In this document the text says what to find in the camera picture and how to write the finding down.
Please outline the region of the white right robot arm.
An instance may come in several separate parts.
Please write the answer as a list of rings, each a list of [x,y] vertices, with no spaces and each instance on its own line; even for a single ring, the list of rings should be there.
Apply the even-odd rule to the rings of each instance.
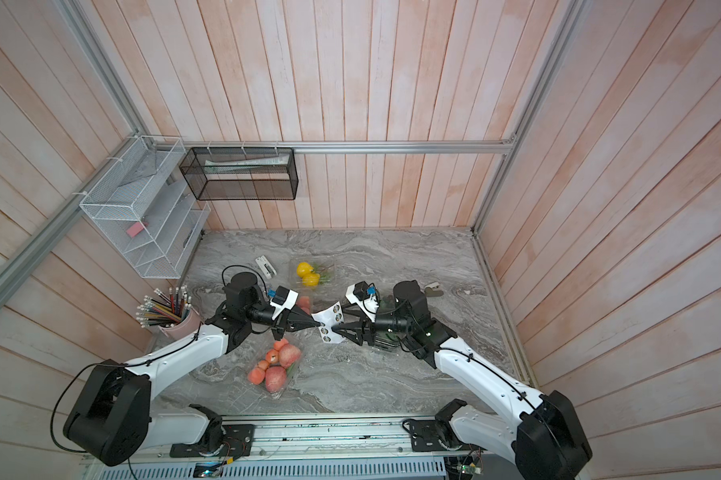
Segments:
[[[360,282],[328,312],[333,334],[358,345],[398,346],[487,405],[489,413],[463,401],[441,410],[440,423],[460,443],[512,462],[525,479],[574,479],[590,462],[592,450],[572,402],[557,390],[544,394],[520,382],[479,355],[432,315],[416,281],[396,284],[388,309],[373,286]]]

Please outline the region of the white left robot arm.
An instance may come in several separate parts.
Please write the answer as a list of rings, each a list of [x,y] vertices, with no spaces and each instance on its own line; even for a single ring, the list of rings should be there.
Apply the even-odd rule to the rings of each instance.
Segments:
[[[322,325],[298,305],[298,292],[280,287],[267,296],[252,272],[232,276],[224,293],[216,314],[186,337],[126,363],[88,366],[90,376],[62,428],[64,438],[107,466],[154,446],[187,445],[202,456],[218,454],[224,445],[220,414],[198,404],[188,413],[157,414],[150,410],[152,400],[190,371],[238,348],[256,325],[276,339]]]

